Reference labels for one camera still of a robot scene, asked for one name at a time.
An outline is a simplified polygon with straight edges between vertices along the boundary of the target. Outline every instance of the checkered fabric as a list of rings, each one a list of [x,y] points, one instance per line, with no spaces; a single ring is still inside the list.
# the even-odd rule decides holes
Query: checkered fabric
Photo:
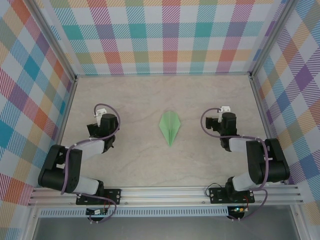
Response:
[[[300,0],[256,83],[320,239],[320,0]]]
[[[57,25],[86,75],[121,75],[247,72],[280,0],[50,0],[55,24],[42,1],[75,71]]]
[[[264,49],[264,47],[265,47],[265,45],[266,45],[266,43],[267,43],[267,41],[269,39],[271,31],[276,26],[277,20],[279,19],[282,11],[284,10],[284,7],[285,7],[287,1],[288,0],[281,0],[281,3],[280,3],[280,5],[279,5],[279,7],[278,7],[278,9],[277,9],[277,11],[276,11],[276,13],[274,15],[269,27],[268,27],[268,30],[265,32],[265,35],[264,35],[264,37],[263,37],[263,39],[262,39],[262,41],[260,43],[260,46],[259,46],[258,50],[255,53],[253,61],[252,61],[251,65],[250,65],[250,67],[249,67],[249,72],[252,72],[252,70],[253,70],[253,68],[254,68],[254,66],[255,66],[255,64],[256,64],[259,56],[260,56],[260,53],[261,53],[262,49]]]
[[[0,240],[14,240],[71,88],[22,0],[0,0]]]

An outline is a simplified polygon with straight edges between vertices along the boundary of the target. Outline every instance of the cable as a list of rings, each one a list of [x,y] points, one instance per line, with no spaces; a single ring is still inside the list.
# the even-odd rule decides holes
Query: cable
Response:
[[[212,186],[213,184],[216,184],[216,185],[218,185],[220,188],[222,188],[222,186],[221,186],[219,183],[216,183],[216,182],[211,183],[211,184],[206,188],[206,190],[204,191],[204,194],[205,194],[208,198],[210,198],[210,196],[207,194],[207,190],[208,190],[208,188],[209,188],[210,186]]]
[[[108,195],[106,196],[108,199],[110,198]],[[106,207],[106,202],[104,202],[104,207]],[[106,209],[107,211],[109,210],[109,208],[110,208],[110,202],[109,202],[109,206],[108,206],[108,208]]]
[[[243,196],[246,200],[246,207],[245,209],[248,209],[249,210],[249,199],[247,198],[247,196]]]
[[[103,219],[100,220],[100,221],[96,221],[97,224],[102,224],[103,222],[109,220],[109,219],[116,213],[117,204],[116,204],[115,201],[113,201],[113,200],[110,199],[110,198],[106,198],[106,197],[103,197],[103,196],[90,195],[90,194],[86,194],[86,193],[76,193],[76,192],[74,192],[74,194],[81,194],[81,195],[83,195],[83,196],[85,196],[85,197],[88,197],[88,198],[102,199],[102,200],[108,201],[109,203],[112,203],[112,204],[114,205],[114,210],[113,210],[113,212],[111,213],[111,215],[103,218]]]
[[[201,118],[200,118],[200,124],[201,124],[201,128],[202,130],[209,136],[213,137],[213,138],[218,138],[218,139],[226,139],[226,138],[235,138],[235,139],[250,139],[250,140],[256,140],[259,141],[262,144],[263,147],[263,151],[264,151],[264,156],[265,156],[265,174],[264,174],[264,178],[263,181],[261,183],[261,185],[259,187],[255,187],[255,188],[251,188],[250,190],[252,191],[264,191],[265,192],[265,198],[263,200],[263,202],[261,203],[261,205],[250,215],[243,217],[242,219],[247,219],[253,215],[255,215],[257,213],[257,211],[263,206],[265,205],[267,198],[268,198],[268,192],[267,190],[265,190],[263,187],[265,186],[267,179],[268,179],[268,175],[269,175],[269,155],[268,155],[268,149],[267,146],[265,144],[265,142],[259,138],[259,137],[254,137],[254,136],[218,136],[218,135],[213,135],[210,132],[208,132],[203,124],[203,120],[204,120],[204,116],[207,112],[212,111],[212,110],[217,110],[218,112],[221,111],[220,108],[218,107],[214,107],[214,108],[209,108],[208,110],[204,111],[204,113],[202,114]]]
[[[112,106],[110,106],[108,104],[98,103],[97,105],[94,106],[94,109],[93,109],[94,114],[96,114],[96,110],[97,110],[98,106],[105,106],[105,107],[110,108],[112,111],[114,111],[115,115],[118,118],[118,127],[115,129],[115,131],[113,133],[111,133],[108,136],[104,136],[104,137],[101,137],[101,138],[95,138],[95,139],[89,138],[89,139],[86,139],[86,140],[79,141],[79,142],[77,142],[77,143],[75,143],[75,144],[73,144],[73,145],[71,145],[69,147],[69,149],[66,151],[66,155],[65,155],[64,182],[63,182],[63,186],[62,186],[62,190],[61,190],[61,195],[63,195],[65,193],[66,187],[67,187],[67,183],[68,183],[70,151],[74,147],[76,147],[77,145],[82,145],[82,144],[87,143],[87,142],[93,142],[93,141],[99,141],[99,140],[105,140],[105,139],[111,138],[112,136],[114,136],[116,134],[116,132],[118,132],[118,130],[120,128],[121,120],[120,120],[119,113]]]

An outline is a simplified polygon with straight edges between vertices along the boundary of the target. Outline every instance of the metal bar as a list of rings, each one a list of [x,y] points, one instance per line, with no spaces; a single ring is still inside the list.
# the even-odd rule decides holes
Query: metal bar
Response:
[[[257,51],[259,50],[259,47],[261,45],[261,42],[263,41],[265,35],[266,35],[266,32],[268,31],[269,27],[270,27],[270,24],[272,23],[272,20],[274,18],[274,16],[276,15],[277,13],[277,10],[281,4],[281,1],[282,0],[274,0],[272,5],[271,5],[271,8],[270,10],[268,11],[265,19],[264,19],[264,23],[260,29],[260,33],[258,34],[258,36],[256,37],[252,47],[251,47],[251,54],[249,56],[249,58],[247,59],[247,61],[245,62],[245,65],[244,65],[244,68],[243,70],[244,71],[247,71],[249,72],[250,71],[250,66],[255,58],[255,55],[257,53]]]
[[[266,137],[268,139],[270,139],[273,136],[272,136],[272,132],[271,132],[271,129],[270,129],[270,125],[269,125],[269,121],[268,121],[268,118],[267,118],[267,114],[266,114],[266,111],[264,110],[262,99],[261,99],[261,96],[259,94],[259,90],[257,88],[255,80],[252,79],[252,77],[250,75],[249,75],[249,81],[250,81],[252,92],[253,92],[253,95],[254,95],[254,98],[255,98],[256,105],[258,107],[258,111],[259,111],[259,114],[260,114],[262,125],[263,125],[264,131],[265,131],[265,135],[266,135]]]
[[[210,204],[205,196],[205,186],[193,187],[120,187],[120,208],[127,207],[196,207],[196,206],[237,206],[239,204]],[[269,192],[266,205],[297,205],[303,199],[296,185],[270,185],[266,187]],[[254,192],[255,203],[260,205],[264,200],[263,192]],[[76,195],[60,195],[59,191],[35,188],[29,205],[35,208],[80,208],[76,205]]]
[[[311,240],[306,221],[303,216],[303,210],[301,205],[291,205],[291,211],[293,215],[293,219],[295,222],[295,226],[298,231],[298,235],[303,240]]]
[[[64,136],[64,132],[65,132],[65,129],[66,129],[66,125],[67,125],[68,117],[69,117],[69,114],[70,114],[72,102],[73,102],[75,94],[76,94],[77,85],[78,85],[78,82],[76,82],[76,81],[74,81],[72,83],[69,100],[68,100],[68,103],[66,105],[66,109],[65,109],[65,113],[64,113],[64,116],[63,116],[63,119],[62,119],[61,127],[59,129],[59,133],[58,133],[58,135],[56,137],[56,144],[61,144],[61,142],[62,142],[62,138]]]
[[[295,9],[298,2],[299,2],[299,0],[288,0],[286,5],[284,6],[280,17],[276,21],[275,26],[274,26],[273,30],[271,31],[270,36],[269,36],[264,48],[262,49],[260,56],[258,57],[253,69],[252,69],[253,78],[254,78],[254,76],[257,75],[257,73],[262,68],[263,64],[265,63],[272,47],[274,46],[274,44],[278,40],[278,37],[280,36],[282,30],[284,29],[288,18],[290,17],[291,13]]]
[[[158,76],[241,76],[247,75],[245,71],[233,71],[233,72],[217,72],[217,73],[146,73],[146,74],[99,74],[99,75],[77,75],[78,78],[103,78],[103,77],[158,77]]]
[[[76,74],[73,71],[66,55],[64,54],[63,50],[61,49],[58,40],[56,39],[54,33],[51,30],[51,27],[48,25],[45,17],[43,16],[41,10],[39,9],[38,5],[35,3],[34,0],[24,0],[25,5],[32,13],[33,18],[35,19],[36,23],[39,25],[42,34],[45,36],[46,40],[48,41],[49,45],[53,49],[55,55],[57,56],[58,60],[60,61],[61,65],[63,66],[64,70],[68,74],[69,78],[73,81],[76,80]]]
[[[26,227],[23,228],[24,232],[21,234],[21,240],[32,240],[34,238],[35,230],[41,212],[39,208],[29,208],[28,210],[29,218],[27,220]]]
[[[86,207],[80,208],[42,208],[40,218],[87,218]],[[112,211],[108,211],[106,215],[95,215],[95,217],[107,217]],[[113,217],[213,217],[227,216],[227,206],[195,206],[195,207],[126,207],[117,208]]]
[[[74,66],[75,66],[75,69],[77,70],[77,74],[84,74],[84,70],[79,62],[79,59],[77,58],[76,56],[76,53],[73,49],[73,47],[71,46],[71,43],[65,33],[65,30],[64,28],[62,27],[59,19],[58,19],[58,16],[56,15],[55,13],[55,10],[54,8],[52,7],[51,5],[51,2],[50,0],[42,0],[42,3],[44,5],[44,8],[47,12],[47,14],[49,15],[53,25],[55,26],[55,29],[57,30],[57,32],[59,33],[60,35],[60,38],[66,48],[66,51],[70,54],[72,60],[73,60],[73,63],[74,63]]]

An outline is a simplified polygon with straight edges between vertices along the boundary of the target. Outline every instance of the gray floor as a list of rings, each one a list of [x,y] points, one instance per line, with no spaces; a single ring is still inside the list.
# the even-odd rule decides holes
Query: gray floor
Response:
[[[202,131],[200,116],[208,108],[231,106],[238,134],[265,136],[245,75],[80,78],[63,145],[89,137],[86,125],[95,122],[97,103],[112,105],[121,127],[114,148],[84,162],[81,175],[105,186],[206,186],[245,172],[245,154],[226,152],[218,139]],[[169,110],[177,112],[181,122],[172,147],[159,128]]]
[[[41,218],[33,240],[298,240],[289,206],[265,206],[241,222],[226,217]]]

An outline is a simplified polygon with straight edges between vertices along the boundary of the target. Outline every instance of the aluminum frame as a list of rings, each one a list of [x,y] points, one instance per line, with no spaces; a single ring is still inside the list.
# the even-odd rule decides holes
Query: aluminum frame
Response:
[[[285,9],[283,10],[281,16],[279,17],[276,27],[272,31],[269,40],[260,54],[258,61],[253,68],[253,76],[259,71],[263,65],[266,57],[268,56],[274,42],[278,39],[278,36],[287,22],[291,12],[295,8],[298,0],[289,0]],[[45,34],[49,44],[58,55],[59,60],[63,63],[63,67],[67,69],[68,74],[74,80],[74,85],[70,94],[70,99],[66,107],[66,114],[62,122],[62,126],[57,137],[57,142],[60,143],[62,136],[66,127],[68,115],[72,105],[72,101],[75,95],[77,80],[75,78],[75,73],[71,68],[70,63],[66,60],[66,57],[61,50],[57,40],[48,24],[44,20],[38,6],[34,4],[34,0],[25,0],[25,3],[29,10],[33,13],[37,23],[40,25],[43,34]],[[262,101],[257,92],[255,83],[253,79],[250,79],[253,94],[258,105],[259,113],[263,122],[263,126],[268,137],[271,136],[271,131],[263,111]],[[152,206],[152,207],[212,207],[217,206],[232,206],[232,204],[210,204],[208,197],[204,195],[204,186],[195,187],[122,187],[123,192],[121,193],[121,203],[119,208],[141,208],[141,206]],[[303,198],[300,195],[299,189],[296,185],[269,185],[266,187],[269,197],[266,205],[290,205],[293,213],[293,217],[300,234],[301,239],[311,239],[304,222],[304,217],[301,210],[301,205],[303,204]],[[256,203],[252,205],[261,204],[264,194],[255,192]],[[76,196],[73,194],[60,195],[58,191],[54,191],[46,188],[35,188],[34,193],[30,199],[28,212],[24,216],[26,218],[25,228],[21,235],[22,240],[32,239],[37,226],[38,219],[40,217],[41,209],[43,208],[83,208],[83,206],[75,205]]]
[[[150,73],[150,74],[113,74],[112,77],[158,77],[158,76],[243,76],[247,75],[248,72],[246,71],[233,71],[233,72],[213,72],[213,73]],[[77,75],[79,79],[81,78],[107,78],[110,77],[108,74],[100,74],[100,75],[83,75],[79,74]]]
[[[253,78],[253,76],[250,76],[250,75],[248,76],[248,78],[250,81],[250,85],[252,88],[252,92],[253,92],[253,95],[255,98],[255,102],[256,102],[259,114],[260,114],[260,118],[262,121],[262,125],[264,128],[266,137],[272,138],[273,137],[272,131],[271,131],[270,125],[268,123],[268,118],[267,118],[266,112],[264,111],[262,99],[259,95],[259,90],[257,88],[255,79]],[[297,228],[297,231],[299,233],[300,238],[302,240],[311,240],[312,238],[311,238],[309,230],[307,228],[305,214],[304,214],[304,210],[303,210],[302,206],[301,205],[291,205],[290,208],[291,208],[293,219],[294,219],[294,222],[295,222],[295,225],[296,225],[296,228]]]

